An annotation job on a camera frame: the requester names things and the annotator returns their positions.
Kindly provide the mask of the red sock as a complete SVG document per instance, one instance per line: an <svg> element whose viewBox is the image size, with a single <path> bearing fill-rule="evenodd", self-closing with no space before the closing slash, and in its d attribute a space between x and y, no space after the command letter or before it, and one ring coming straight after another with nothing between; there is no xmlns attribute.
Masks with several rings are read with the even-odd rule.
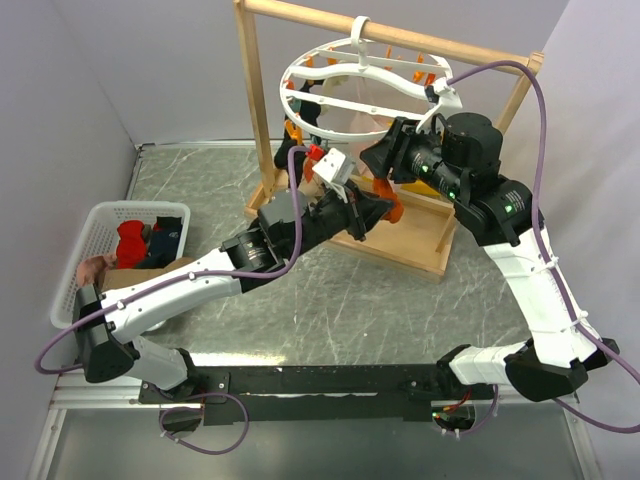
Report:
<svg viewBox="0 0 640 480"><path fill-rule="evenodd" d="M119 242L116 247L118 269L131 269L144 260L147 254L143 237L145 224L139 220L128 220L117 228Z"/></svg>

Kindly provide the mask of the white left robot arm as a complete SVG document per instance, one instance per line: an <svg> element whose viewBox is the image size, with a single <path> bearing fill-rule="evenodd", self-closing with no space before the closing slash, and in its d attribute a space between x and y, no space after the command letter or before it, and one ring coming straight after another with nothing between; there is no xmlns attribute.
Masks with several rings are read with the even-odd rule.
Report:
<svg viewBox="0 0 640 480"><path fill-rule="evenodd" d="M363 239L392 207L391 200L353 182L343 195L328 190L315 203L301 192L280 191L247 229L189 264L131 287L104 293L82 288L75 314L94 316L75 332L86 381L129 376L174 401L190 400L200 382L190 354L157 345L144 332L208 301L270 283L298 256L341 232Z"/></svg>

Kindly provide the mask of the orange sock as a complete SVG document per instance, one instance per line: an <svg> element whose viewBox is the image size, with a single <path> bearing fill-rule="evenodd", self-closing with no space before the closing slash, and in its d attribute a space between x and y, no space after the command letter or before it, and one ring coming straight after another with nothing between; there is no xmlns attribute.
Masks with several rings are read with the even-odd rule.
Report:
<svg viewBox="0 0 640 480"><path fill-rule="evenodd" d="M375 223L387 221L396 224L400 221L404 214L404 206L387 178L373 178L371 195L375 204Z"/></svg>

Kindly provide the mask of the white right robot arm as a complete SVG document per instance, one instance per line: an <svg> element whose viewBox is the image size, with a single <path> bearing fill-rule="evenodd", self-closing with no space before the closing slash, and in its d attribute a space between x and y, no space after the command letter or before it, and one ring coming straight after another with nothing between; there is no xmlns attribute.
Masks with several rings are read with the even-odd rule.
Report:
<svg viewBox="0 0 640 480"><path fill-rule="evenodd" d="M456 399L475 384L509 385L540 402L572 394L611 359L571 319L553 277L557 260L536 241L548 234L542 214L532 211L533 195L499 172L502 142L502 133L477 113L437 115L423 133L416 121L398 117L359 157L374 177L420 180L453 204L458 223L506 279L531 333L512 345L454 349L439 361L439 391Z"/></svg>

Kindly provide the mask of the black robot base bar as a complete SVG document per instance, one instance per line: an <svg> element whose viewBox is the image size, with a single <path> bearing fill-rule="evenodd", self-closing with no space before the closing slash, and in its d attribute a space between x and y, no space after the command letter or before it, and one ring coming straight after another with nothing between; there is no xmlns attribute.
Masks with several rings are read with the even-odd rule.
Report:
<svg viewBox="0 0 640 480"><path fill-rule="evenodd" d="M202 366L199 383L169 395L146 382L142 404L204 407L204 424L399 418L429 422L434 402L471 394L489 400L493 389L466 386L435 364L325 366Z"/></svg>

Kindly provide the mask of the argyle patterned sock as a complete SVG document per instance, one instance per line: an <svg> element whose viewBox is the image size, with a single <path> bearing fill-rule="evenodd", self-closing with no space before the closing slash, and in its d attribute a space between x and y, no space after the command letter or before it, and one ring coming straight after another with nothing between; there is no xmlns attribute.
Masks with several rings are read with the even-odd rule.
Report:
<svg viewBox="0 0 640 480"><path fill-rule="evenodd" d="M321 198L325 194L324 183L313 170L315 164L316 162L311 158L305 159L302 177L298 184L298 189L311 199Z"/></svg>

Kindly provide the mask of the brown ribbed sock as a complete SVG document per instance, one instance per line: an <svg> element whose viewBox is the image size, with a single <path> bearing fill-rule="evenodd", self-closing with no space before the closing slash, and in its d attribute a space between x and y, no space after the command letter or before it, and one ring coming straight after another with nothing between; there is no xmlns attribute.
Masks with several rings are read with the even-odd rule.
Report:
<svg viewBox="0 0 640 480"><path fill-rule="evenodd" d="M99 289L101 292L106 292L109 290L131 287L161 276L165 273L177 270L178 268L188 265L193 261L193 258L182 257L174 260L163 268L108 270L99 283Z"/></svg>

